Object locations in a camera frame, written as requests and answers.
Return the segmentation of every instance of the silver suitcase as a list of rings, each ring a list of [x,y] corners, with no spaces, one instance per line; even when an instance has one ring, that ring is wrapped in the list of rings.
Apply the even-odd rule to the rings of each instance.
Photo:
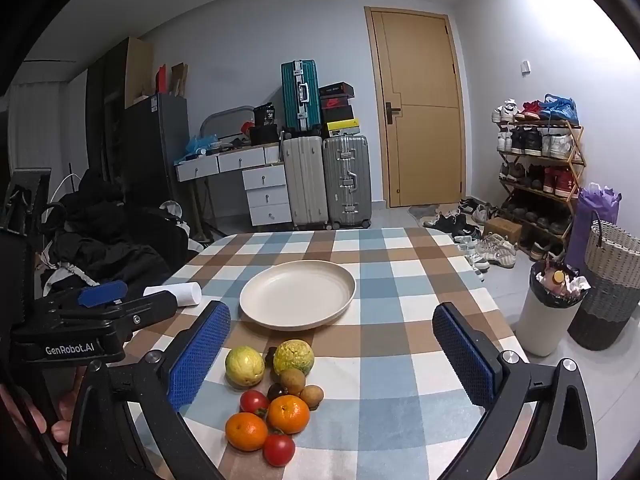
[[[298,137],[282,141],[284,172],[293,225],[326,224],[322,139]]]
[[[322,143],[326,200],[333,229],[371,225],[369,147],[364,136],[341,136]]]

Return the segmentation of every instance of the black refrigerator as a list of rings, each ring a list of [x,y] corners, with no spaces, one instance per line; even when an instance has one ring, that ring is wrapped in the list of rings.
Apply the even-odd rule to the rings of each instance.
[[[175,200],[193,228],[189,189],[178,182],[174,168],[189,142],[186,99],[155,94],[130,106],[124,110],[121,142],[126,202],[158,207]]]

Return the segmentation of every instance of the woven basket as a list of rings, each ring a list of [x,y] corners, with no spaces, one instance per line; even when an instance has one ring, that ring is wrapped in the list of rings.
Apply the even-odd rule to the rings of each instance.
[[[604,350],[618,338],[640,301],[640,240],[593,213],[584,257],[591,290],[568,331],[581,346]]]

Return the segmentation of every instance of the white trash can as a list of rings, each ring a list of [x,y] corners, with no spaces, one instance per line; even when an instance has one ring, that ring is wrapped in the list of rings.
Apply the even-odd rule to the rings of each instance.
[[[522,348],[540,357],[548,356],[556,349],[586,292],[570,300],[556,296],[536,279],[536,274],[543,268],[544,262],[531,267],[529,291],[516,326],[516,338]]]

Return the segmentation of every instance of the checkered tablecloth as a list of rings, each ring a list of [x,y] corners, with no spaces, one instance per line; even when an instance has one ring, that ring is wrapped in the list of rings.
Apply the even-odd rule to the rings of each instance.
[[[327,326],[299,333],[275,332],[241,313],[240,291],[256,274],[294,260],[335,262],[356,279],[356,296],[344,315]],[[227,304],[231,332],[196,399],[181,412],[204,451],[227,480],[436,479],[481,417],[471,405],[433,336],[431,316],[453,302],[471,326],[501,349],[522,348],[497,305],[451,238],[423,228],[388,228],[245,234],[227,237],[176,272],[169,283],[196,281],[199,306],[141,330],[126,347],[128,360],[164,349],[210,300]],[[325,393],[286,468],[266,464],[260,452],[226,444],[225,422],[238,411],[242,391],[225,380],[229,349],[249,345],[265,352],[300,338],[316,362],[307,384]],[[266,393],[268,374],[257,388]],[[157,471],[166,466],[137,405],[133,415]],[[528,406],[494,476],[505,474],[524,437]]]

